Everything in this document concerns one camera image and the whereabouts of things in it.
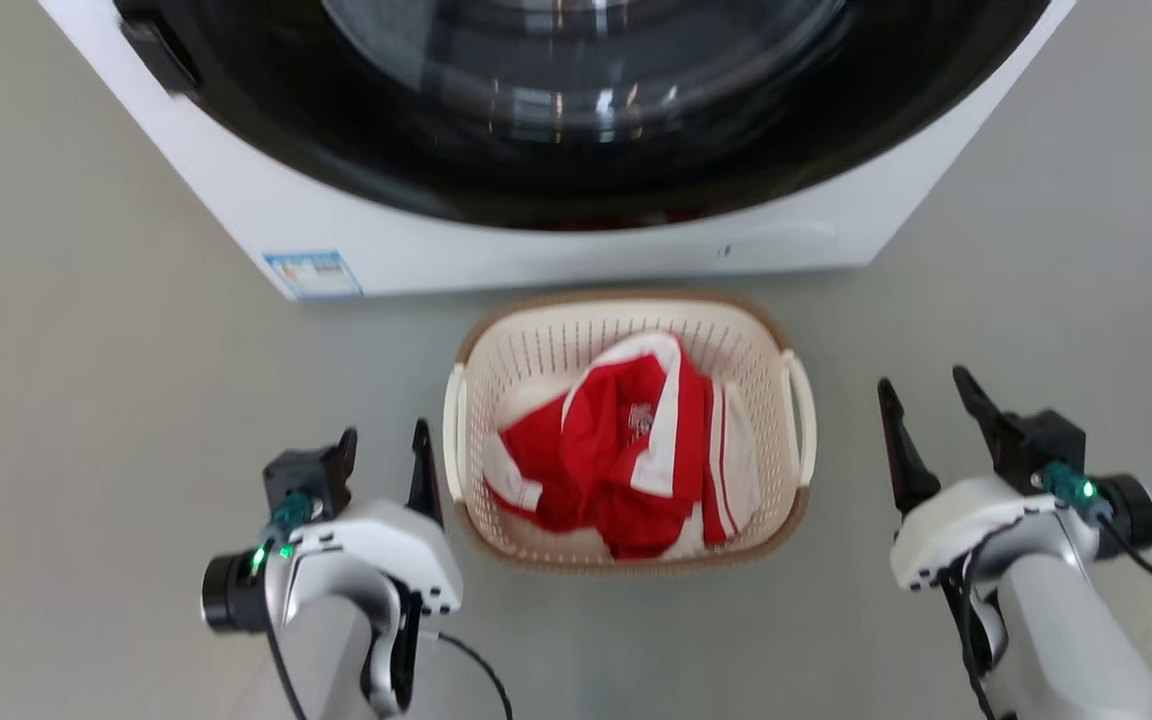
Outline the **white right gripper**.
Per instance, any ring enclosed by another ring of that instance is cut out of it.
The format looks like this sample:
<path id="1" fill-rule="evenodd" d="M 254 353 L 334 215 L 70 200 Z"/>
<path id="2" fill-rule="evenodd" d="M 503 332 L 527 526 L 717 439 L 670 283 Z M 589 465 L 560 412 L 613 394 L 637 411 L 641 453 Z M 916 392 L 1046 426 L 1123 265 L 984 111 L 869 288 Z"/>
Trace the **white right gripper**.
<path id="1" fill-rule="evenodd" d="M 1043 480 L 1033 478 L 1053 462 L 1083 473 L 1084 430 L 1052 409 L 1024 416 L 1000 409 L 963 365 L 952 369 L 952 378 L 998 478 L 968 478 L 942 491 L 905 429 L 890 379 L 877 384 L 893 506 L 904 518 L 890 547 L 897 588 L 932 588 L 969 553 L 982 561 L 986 579 L 1000 578 L 1011 560 L 1028 553 L 1047 553 L 1079 569 L 1091 564 L 1101 550 L 1100 530 L 1056 497 L 1020 493 L 1041 492 Z"/>

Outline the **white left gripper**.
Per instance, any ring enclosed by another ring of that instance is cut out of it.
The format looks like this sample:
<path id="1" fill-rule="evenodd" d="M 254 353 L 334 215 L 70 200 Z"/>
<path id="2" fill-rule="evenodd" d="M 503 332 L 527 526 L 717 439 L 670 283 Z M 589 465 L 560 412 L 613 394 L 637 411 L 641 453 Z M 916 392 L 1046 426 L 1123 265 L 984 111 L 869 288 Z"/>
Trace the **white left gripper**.
<path id="1" fill-rule="evenodd" d="M 347 509 L 353 500 L 348 479 L 355 469 L 357 442 L 357 429 L 348 427 L 334 445 L 288 448 L 262 470 L 271 515 L 280 509 L 305 509 L 306 520 L 332 520 L 291 533 L 285 615 L 296 616 L 325 598 L 340 598 L 357 609 L 387 615 L 401 611 L 411 594 L 420 598 L 417 612 L 440 615 L 461 611 L 465 579 L 442 529 L 442 497 L 429 420 L 420 418 L 415 424 L 407 507 L 380 500 Z"/>

